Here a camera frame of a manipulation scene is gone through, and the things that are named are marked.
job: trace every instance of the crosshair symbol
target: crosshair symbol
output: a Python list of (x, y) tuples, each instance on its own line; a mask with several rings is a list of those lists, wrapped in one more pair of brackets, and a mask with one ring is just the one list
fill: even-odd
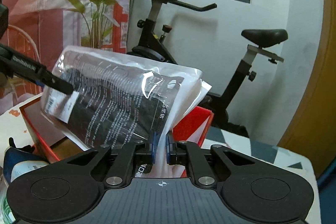
[(159, 183), (157, 183), (158, 185), (160, 185), (161, 187), (163, 187), (163, 186), (166, 186), (167, 184), (169, 184), (169, 183), (166, 183), (166, 182), (164, 182), (164, 181), (160, 181)]

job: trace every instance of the clear plastic bag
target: clear plastic bag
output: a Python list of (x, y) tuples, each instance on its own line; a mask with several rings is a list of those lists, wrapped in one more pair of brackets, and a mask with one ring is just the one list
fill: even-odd
[(166, 134), (210, 89), (197, 69), (75, 46), (63, 50), (52, 72), (75, 91), (46, 87), (42, 111), (87, 148)]

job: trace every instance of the bike seat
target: bike seat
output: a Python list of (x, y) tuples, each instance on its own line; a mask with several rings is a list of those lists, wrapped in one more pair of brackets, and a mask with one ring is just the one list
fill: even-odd
[(272, 47), (288, 39), (284, 29), (243, 30), (241, 35), (262, 48)]

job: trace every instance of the stationary bike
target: stationary bike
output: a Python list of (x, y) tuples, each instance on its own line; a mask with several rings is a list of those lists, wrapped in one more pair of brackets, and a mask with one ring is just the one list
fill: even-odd
[[(163, 25), (163, 34), (160, 37), (154, 33), (154, 27), (161, 6), (163, 3), (166, 4), (168, 2), (199, 12), (212, 10), (217, 7), (215, 3), (200, 8), (183, 3), (179, 0), (152, 0), (152, 8), (148, 15), (148, 18), (146, 20), (139, 20), (137, 23), (137, 26), (139, 28), (142, 28), (139, 43), (132, 49), (132, 51), (128, 52), (127, 54), (140, 56), (160, 62), (177, 64), (175, 59), (163, 45), (166, 34), (172, 30), (172, 27), (169, 25)], [(242, 85), (245, 77), (248, 77), (250, 81), (253, 81), (256, 78), (257, 73), (255, 71), (250, 71), (250, 69), (252, 67), (252, 62), (257, 54), (268, 57), (269, 62), (272, 64), (277, 64), (277, 61), (284, 61), (284, 59), (277, 54), (266, 51), (264, 50), (264, 48), (272, 47), (287, 40), (288, 34), (287, 31), (284, 29), (249, 29), (243, 30), (241, 32), (241, 35), (256, 44), (257, 47), (253, 45), (248, 45), (246, 54), (240, 61), (224, 93), (222, 95), (218, 95), (209, 92), (199, 104), (199, 106), (210, 109), (214, 113), (212, 126), (248, 137), (247, 130), (244, 126), (236, 125), (228, 121), (228, 113), (226, 109), (236, 95), (240, 86)]]

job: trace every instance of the open cardboard box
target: open cardboard box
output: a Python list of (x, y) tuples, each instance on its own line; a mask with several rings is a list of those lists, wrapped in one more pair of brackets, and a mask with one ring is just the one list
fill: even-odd
[[(45, 156), (50, 163), (82, 152), (85, 148), (78, 144), (76, 138), (71, 136), (66, 127), (62, 125), (55, 127), (41, 113), (40, 98), (38, 97), (20, 107), (37, 152)], [(173, 128), (174, 139), (176, 141), (193, 141), (201, 146), (211, 125), (213, 115), (210, 110), (195, 107)]]

